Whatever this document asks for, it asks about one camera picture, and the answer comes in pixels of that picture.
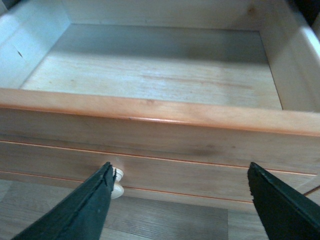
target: wooden drawer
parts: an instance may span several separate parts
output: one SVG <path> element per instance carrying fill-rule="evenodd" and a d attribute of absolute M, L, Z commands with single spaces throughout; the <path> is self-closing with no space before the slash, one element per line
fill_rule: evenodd
<path fill-rule="evenodd" d="M 111 161 L 127 195 L 229 209 L 253 208 L 252 161 L 320 185 L 320 43 L 285 0 L 23 1 L 0 64 L 3 178 Z"/>
<path fill-rule="evenodd" d="M 222 208 L 232 208 L 236 203 L 239 205 L 233 208 L 251 205 L 246 167 L 12 142 L 1 142 L 0 153 L 1 173 L 8 179 L 10 175 L 23 176 L 24 180 L 46 184 L 50 178 L 51 184 L 60 185 L 63 180 L 65 186 L 74 187 L 109 161 L 127 173 L 121 183 L 129 195 L 160 193 L 167 200 L 176 195 L 177 201 L 185 197 L 198 201 L 198 205 Z M 295 189 L 316 176 L 271 172 Z"/>

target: wooden dresser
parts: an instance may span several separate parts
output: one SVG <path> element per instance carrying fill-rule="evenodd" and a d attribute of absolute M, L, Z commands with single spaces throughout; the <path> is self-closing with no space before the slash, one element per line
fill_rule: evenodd
<path fill-rule="evenodd" d="M 286 0 L 29 0 L 0 17 L 0 178 L 254 209 L 320 186 L 320 43 Z"/>

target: light wood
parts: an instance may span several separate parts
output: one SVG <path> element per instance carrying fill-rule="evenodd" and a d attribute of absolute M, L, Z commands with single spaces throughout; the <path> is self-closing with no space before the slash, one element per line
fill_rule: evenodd
<path fill-rule="evenodd" d="M 70 192 L 69 188 L 13 182 L 0 203 L 1 236 L 10 239 L 23 229 L 21 225 L 35 221 Z M 199 236 L 228 239 L 227 210 L 123 196 L 111 201 L 101 239 L 175 240 Z"/>
<path fill-rule="evenodd" d="M 205 207 L 214 207 L 222 209 L 232 209 L 246 213 L 254 212 L 255 206 L 252 202 L 237 201 L 230 199 L 219 199 L 213 197 L 196 196 L 192 194 L 180 194 L 173 192 L 163 192 L 138 188 L 124 188 L 124 196 L 150 200 L 159 200 L 165 202 L 175 202 L 180 204 L 190 204 Z"/>
<path fill-rule="evenodd" d="M 320 43 L 302 14 L 272 0 L 260 34 L 285 110 L 320 111 Z"/>
<path fill-rule="evenodd" d="M 5 173 L 84 181 L 105 162 L 111 162 L 126 173 L 121 180 L 126 188 L 248 203 L 252 199 L 247 168 L 13 143 L 1 143 L 0 148 L 0 170 Z M 314 177 L 270 172 L 293 188 Z"/>
<path fill-rule="evenodd" d="M 314 201 L 316 204 L 320 205 L 320 188 L 315 192 L 307 196 L 310 200 Z"/>
<path fill-rule="evenodd" d="M 201 119 L 201 114 L 195 114 L 195 116 Z M 288 114 L 286 116 L 288 120 L 290 116 L 291 123 L 294 124 L 295 113 Z M 307 114 L 307 116 L 315 116 L 314 119 L 317 119 L 317 114 Z M 302 122 L 303 119 L 307 118 L 301 118 L 301 127 L 306 124 L 306 121 Z M 320 120 L 314 122 L 316 124 L 314 130 L 319 128 L 319 122 Z M 256 161 L 270 170 L 315 175 L 319 173 L 320 167 L 318 162 L 320 138 L 303 136 L 298 132 L 295 132 L 295 134 L 267 133 L 262 130 L 231 130 L 220 127 L 200 127 L 10 109 L 1 111 L 0 123 L 1 134 L 4 135 L 1 138 L 8 135 L 24 136 L 26 138 L 20 139 L 21 142 L 28 143 L 28 138 L 33 138 L 38 145 L 45 145 L 46 140 L 51 139 L 58 142 L 69 142 L 68 145 L 71 148 L 73 146 L 72 142 L 74 142 L 82 143 L 80 148 L 87 150 L 95 149 L 91 145 L 105 146 L 102 149 L 107 152 L 109 152 L 108 146 L 118 147 L 119 151 L 117 153 L 119 154 L 127 152 L 121 150 L 121 148 L 137 149 L 140 150 L 140 155 L 148 157 L 173 158 L 246 168 L 250 162 Z"/>
<path fill-rule="evenodd" d="M 63 0 L 72 23 L 259 30 L 267 1 Z"/>
<path fill-rule="evenodd" d="M 0 87 L 18 88 L 69 25 L 60 0 L 22 1 L 3 14 Z"/>
<path fill-rule="evenodd" d="M 229 240 L 268 240 L 257 212 L 228 210 Z"/>
<path fill-rule="evenodd" d="M 306 182 L 305 184 L 301 185 L 297 188 L 297 191 L 302 194 L 309 194 L 310 191 L 320 186 L 320 175 L 318 174 L 310 181 Z"/>
<path fill-rule="evenodd" d="M 0 88 L 0 107 L 5 109 L 320 137 L 320 114 L 318 113 L 3 88 Z"/>
<path fill-rule="evenodd" d="M 21 89 L 282 109 L 248 31 L 72 24 Z"/>

